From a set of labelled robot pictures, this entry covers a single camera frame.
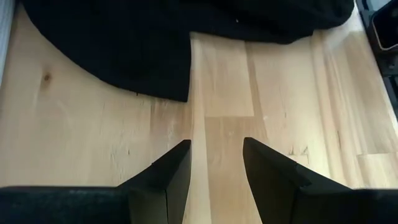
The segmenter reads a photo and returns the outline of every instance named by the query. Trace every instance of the wood grain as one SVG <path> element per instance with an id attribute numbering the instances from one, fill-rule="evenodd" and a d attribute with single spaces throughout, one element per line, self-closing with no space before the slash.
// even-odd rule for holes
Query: wood grain
<path id="1" fill-rule="evenodd" d="M 260 223 L 243 137 L 349 187 L 398 188 L 397 133 L 358 12 L 290 45 L 192 34 L 190 99 L 177 103 L 99 81 L 19 7 L 0 89 L 0 186 L 115 186 L 192 139 L 184 223 Z"/>

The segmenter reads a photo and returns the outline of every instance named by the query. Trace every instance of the black object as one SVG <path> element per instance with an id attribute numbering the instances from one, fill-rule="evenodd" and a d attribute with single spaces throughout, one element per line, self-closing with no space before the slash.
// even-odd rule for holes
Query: black object
<path id="1" fill-rule="evenodd" d="M 356 0 L 390 101 L 398 116 L 398 1 Z"/>
<path id="2" fill-rule="evenodd" d="M 22 0 L 62 53 L 119 88 L 188 100 L 190 31 L 288 44 L 344 23 L 354 0 Z"/>
<path id="3" fill-rule="evenodd" d="M 351 190 L 253 138 L 243 157 L 263 223 L 398 223 L 398 190 Z"/>
<path id="4" fill-rule="evenodd" d="M 184 140 L 118 187 L 5 187 L 0 223 L 180 224 L 191 172 Z"/>

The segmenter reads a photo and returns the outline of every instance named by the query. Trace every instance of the black fabric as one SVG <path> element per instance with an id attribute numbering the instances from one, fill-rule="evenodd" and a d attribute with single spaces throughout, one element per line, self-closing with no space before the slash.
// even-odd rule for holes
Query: black fabric
<path id="1" fill-rule="evenodd" d="M 190 31 L 288 44 L 344 23 L 353 0 L 23 0 L 61 52 L 119 88 L 188 100 Z"/>

